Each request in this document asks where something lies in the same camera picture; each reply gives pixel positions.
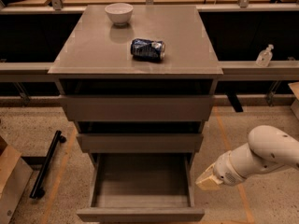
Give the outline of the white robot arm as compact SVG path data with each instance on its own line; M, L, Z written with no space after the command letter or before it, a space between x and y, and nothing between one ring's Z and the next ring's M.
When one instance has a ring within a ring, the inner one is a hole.
M299 169L299 142L276 127L261 125L249 132L246 144L220 155L195 184L201 190L217 190L289 167Z

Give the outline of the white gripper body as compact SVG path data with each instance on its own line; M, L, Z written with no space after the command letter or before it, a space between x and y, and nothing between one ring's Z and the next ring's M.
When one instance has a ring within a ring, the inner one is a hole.
M227 151L217 158L214 163L213 172L223 185L235 186L245 181L245 178L232 165L231 151Z

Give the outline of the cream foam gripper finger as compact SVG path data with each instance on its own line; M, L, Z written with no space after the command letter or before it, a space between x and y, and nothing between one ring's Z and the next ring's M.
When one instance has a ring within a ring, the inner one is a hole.
M196 180L195 184L201 190L218 190L222 181L214 174L214 164L211 164Z

